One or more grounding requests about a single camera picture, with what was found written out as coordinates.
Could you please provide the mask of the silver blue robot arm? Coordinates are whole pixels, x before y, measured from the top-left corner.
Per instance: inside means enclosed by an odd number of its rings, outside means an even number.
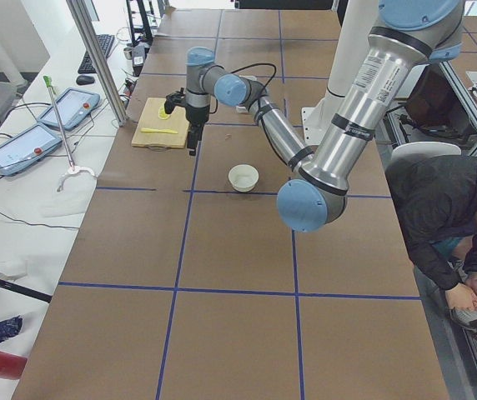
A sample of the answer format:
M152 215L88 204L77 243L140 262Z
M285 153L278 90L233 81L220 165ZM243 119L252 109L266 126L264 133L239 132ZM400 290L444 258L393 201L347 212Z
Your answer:
M188 148L197 149L212 100L246 108L294 173L279 190L279 216L295 231L315 231L343 213L349 174L411 69L459 54L463 14L461 1L348 2L336 66L352 82L325 113L317 147L296 133L262 83L219 66L212 49L193 47L181 101Z

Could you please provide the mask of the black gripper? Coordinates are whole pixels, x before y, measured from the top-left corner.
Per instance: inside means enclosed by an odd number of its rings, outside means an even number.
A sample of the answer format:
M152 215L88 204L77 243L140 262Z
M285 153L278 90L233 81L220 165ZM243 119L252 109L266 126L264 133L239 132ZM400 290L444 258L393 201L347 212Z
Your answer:
M187 149L190 156L195 156L198 144L202 141L203 126L209 119L209 106L195 107L187 105L185 108L188 120Z

